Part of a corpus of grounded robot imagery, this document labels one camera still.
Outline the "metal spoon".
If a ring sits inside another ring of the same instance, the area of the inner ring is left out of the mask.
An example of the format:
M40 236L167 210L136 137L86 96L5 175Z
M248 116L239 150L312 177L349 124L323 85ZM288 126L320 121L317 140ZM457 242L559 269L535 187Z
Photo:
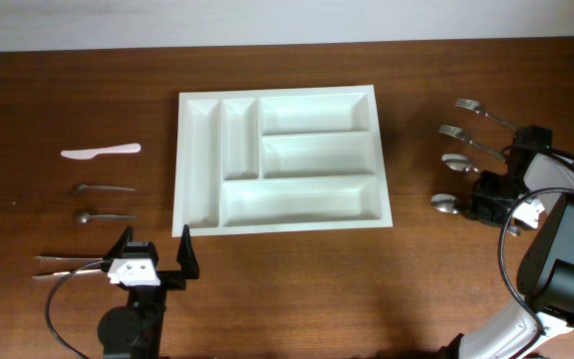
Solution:
M430 199L430 204L440 212L460 214L492 227L501 227L509 210L506 200L482 194L473 194L465 204L453 194L438 193Z
M444 154L441 157L442 162L450 169L461 173L475 173L480 174L479 170L465 155L460 154Z

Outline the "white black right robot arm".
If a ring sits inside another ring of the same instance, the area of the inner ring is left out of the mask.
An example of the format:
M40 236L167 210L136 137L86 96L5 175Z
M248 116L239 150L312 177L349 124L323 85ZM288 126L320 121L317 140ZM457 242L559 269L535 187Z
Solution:
M448 193L430 200L441 212L499 228L497 262L511 296L485 325L440 348L441 358L531 358L574 330L574 156L553 148L551 130L531 125L515 129L497 157L506 173L479 173L468 203ZM523 229L536 235L512 281L504 236Z

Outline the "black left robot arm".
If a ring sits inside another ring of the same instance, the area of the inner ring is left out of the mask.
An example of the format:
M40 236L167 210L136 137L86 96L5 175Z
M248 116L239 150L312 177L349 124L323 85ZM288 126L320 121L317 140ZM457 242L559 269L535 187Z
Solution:
M188 280L199 277L190 229L181 231L176 261L178 270L158 270L158 255L150 241L135 241L128 226L102 259L102 272L129 297L100 320L98 338L105 358L157 358L166 312L166 296L182 291Z

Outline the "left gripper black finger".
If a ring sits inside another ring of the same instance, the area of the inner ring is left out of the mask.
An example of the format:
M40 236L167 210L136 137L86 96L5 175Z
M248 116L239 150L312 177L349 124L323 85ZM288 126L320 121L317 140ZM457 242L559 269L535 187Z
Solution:
M134 230L127 226L118 241L112 246L102 259L101 271L108 272L115 259L121 258L127 244L133 240Z
M176 261L186 279L199 278L200 267L192 247L190 228L187 224L182 228Z

